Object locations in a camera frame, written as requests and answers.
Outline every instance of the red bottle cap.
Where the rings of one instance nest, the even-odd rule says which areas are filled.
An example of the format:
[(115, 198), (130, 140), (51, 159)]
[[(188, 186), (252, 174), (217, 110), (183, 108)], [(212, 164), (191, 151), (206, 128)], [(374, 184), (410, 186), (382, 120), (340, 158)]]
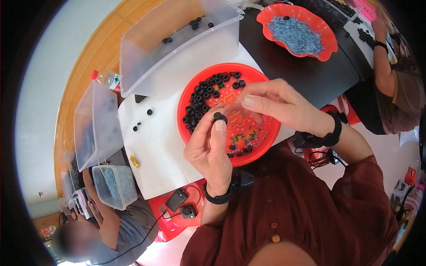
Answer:
[(91, 79), (95, 80), (98, 77), (99, 71), (93, 70), (92, 75), (90, 76)]

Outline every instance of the wall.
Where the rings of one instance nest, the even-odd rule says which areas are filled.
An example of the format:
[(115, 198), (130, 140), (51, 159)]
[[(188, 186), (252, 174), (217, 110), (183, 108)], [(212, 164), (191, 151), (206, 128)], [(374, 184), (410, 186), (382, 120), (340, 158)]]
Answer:
[[(18, 178), (27, 204), (57, 198), (53, 147), (62, 94), (83, 47), (119, 3), (68, 0), (37, 44), (23, 79), (15, 127)], [(45, 193), (39, 197), (38, 192)]]

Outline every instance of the hand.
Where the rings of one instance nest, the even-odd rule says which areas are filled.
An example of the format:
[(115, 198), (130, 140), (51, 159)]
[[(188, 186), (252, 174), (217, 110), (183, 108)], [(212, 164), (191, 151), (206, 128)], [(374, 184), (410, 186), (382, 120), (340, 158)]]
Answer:
[(233, 109), (251, 111), (251, 117), (259, 125), (262, 124), (262, 114), (265, 114), (296, 131), (317, 137), (325, 137), (334, 131), (332, 116), (315, 108), (282, 79), (247, 85)]
[(88, 200), (87, 205), (89, 206), (93, 214), (98, 213), (98, 210), (96, 209), (95, 203), (93, 202), (93, 200)]
[(89, 168), (83, 169), (83, 182), (87, 188), (93, 187), (92, 178), (90, 177)]
[(395, 29), (392, 26), (391, 20), (389, 19), (389, 17), (386, 15), (385, 12), (383, 12), (382, 9), (378, 8), (376, 10), (376, 16), (378, 19), (381, 19), (383, 21), (383, 23), (385, 23), (386, 28), (389, 31), (389, 34), (395, 34)]
[(232, 175), (232, 164), (225, 152), (226, 124), (223, 120), (214, 122), (213, 118), (216, 112), (229, 114), (229, 108), (223, 107), (220, 103), (203, 116), (184, 150), (185, 160), (207, 180), (207, 192), (212, 197), (226, 194)]
[(375, 39), (382, 43), (386, 43), (386, 35), (388, 32), (383, 20), (377, 18), (371, 22), (371, 26), (374, 30)]

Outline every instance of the blue plastic pellet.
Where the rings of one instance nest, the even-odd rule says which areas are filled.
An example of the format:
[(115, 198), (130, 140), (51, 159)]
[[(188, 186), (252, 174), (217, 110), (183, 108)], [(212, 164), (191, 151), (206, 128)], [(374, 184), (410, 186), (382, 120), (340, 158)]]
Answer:
[(321, 34), (312, 30), (306, 22), (294, 17), (285, 20), (274, 16), (267, 24), (275, 40), (285, 43), (294, 54), (313, 54), (318, 56), (324, 49)]

